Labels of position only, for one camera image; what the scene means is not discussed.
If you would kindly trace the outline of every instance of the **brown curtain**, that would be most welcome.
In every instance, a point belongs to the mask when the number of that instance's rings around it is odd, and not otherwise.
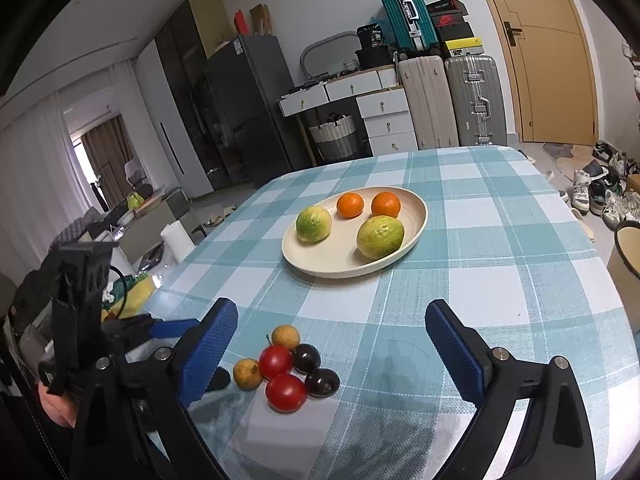
[[[122,116],[89,130],[82,136],[82,144],[94,173],[100,175],[109,207],[114,207],[132,191],[124,165],[135,157]]]

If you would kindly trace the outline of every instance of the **screw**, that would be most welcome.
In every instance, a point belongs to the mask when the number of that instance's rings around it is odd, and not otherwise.
[[[496,359],[498,359],[498,361],[506,361],[510,355],[509,352],[506,351],[501,346],[495,347],[493,350],[491,350],[491,353],[494,355]]]
[[[569,367],[569,361],[567,361],[564,357],[562,357],[561,355],[554,357],[554,362],[556,363],[556,366],[558,368],[561,368],[562,370],[566,369]]]
[[[109,366],[109,362],[110,361],[108,357],[101,357],[95,362],[95,367],[98,368],[98,370],[104,370],[107,366]]]
[[[154,352],[154,357],[158,361],[165,361],[171,355],[171,349],[168,346],[163,346]]]

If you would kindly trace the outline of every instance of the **laundry basket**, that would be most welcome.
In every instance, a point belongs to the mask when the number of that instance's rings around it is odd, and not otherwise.
[[[614,233],[607,270],[634,334],[640,331],[640,223],[623,221]]]
[[[342,160],[360,149],[360,137],[350,115],[309,128],[318,151],[326,162]]]

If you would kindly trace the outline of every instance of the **red fruit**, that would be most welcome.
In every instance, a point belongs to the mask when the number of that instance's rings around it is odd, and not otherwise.
[[[267,346],[260,354],[258,367],[262,376],[270,380],[278,374],[289,372],[293,368],[293,357],[284,346]]]
[[[305,384],[289,374],[276,375],[267,384],[265,393],[271,408],[280,413],[296,412],[306,401]]]

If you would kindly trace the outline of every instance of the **gray suitcase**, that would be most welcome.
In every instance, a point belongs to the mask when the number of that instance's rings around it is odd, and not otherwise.
[[[398,70],[414,122],[418,149],[459,146],[456,117],[440,57],[407,59],[398,63]]]
[[[507,145],[500,78],[491,56],[457,56],[444,62],[460,145]]]

